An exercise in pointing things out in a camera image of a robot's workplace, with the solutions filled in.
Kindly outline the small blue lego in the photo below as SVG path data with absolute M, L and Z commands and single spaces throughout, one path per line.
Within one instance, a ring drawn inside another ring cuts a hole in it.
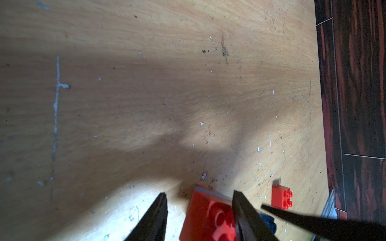
M 266 215 L 266 214 L 262 214 L 260 213 L 259 214 L 260 217 L 263 219 L 263 221 L 265 222 L 265 224 L 268 226 L 268 228 L 270 229 L 270 231 L 275 234 L 276 233 L 276 230 L 277 230 L 277 225 L 276 223 L 274 222 L 274 218 L 272 216 L 269 216 L 269 215 Z

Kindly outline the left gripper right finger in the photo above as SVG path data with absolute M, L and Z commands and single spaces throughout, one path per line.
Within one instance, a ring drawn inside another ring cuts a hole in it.
M 240 191 L 233 192 L 232 210 L 236 239 L 238 241 L 276 241 L 260 213 L 251 205 Z

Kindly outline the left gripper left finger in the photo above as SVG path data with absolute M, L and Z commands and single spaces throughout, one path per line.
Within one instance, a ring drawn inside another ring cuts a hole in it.
M 164 241 L 167 217 L 167 195 L 161 192 L 125 241 Z

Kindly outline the small red lego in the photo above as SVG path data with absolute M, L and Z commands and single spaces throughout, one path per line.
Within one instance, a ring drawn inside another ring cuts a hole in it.
M 271 206 L 280 210 L 288 210 L 293 206 L 291 198 L 293 192 L 290 188 L 277 185 L 271 190 Z

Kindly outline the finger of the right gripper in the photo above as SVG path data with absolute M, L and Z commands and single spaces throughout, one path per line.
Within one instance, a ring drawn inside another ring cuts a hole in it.
M 374 222 L 300 215 L 264 204 L 261 209 L 330 241 L 384 241 L 386 239 L 386 226 Z

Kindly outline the red long lego brick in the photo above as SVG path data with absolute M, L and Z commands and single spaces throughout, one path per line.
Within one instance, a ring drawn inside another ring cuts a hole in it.
M 232 199 L 196 186 L 179 240 L 235 241 Z

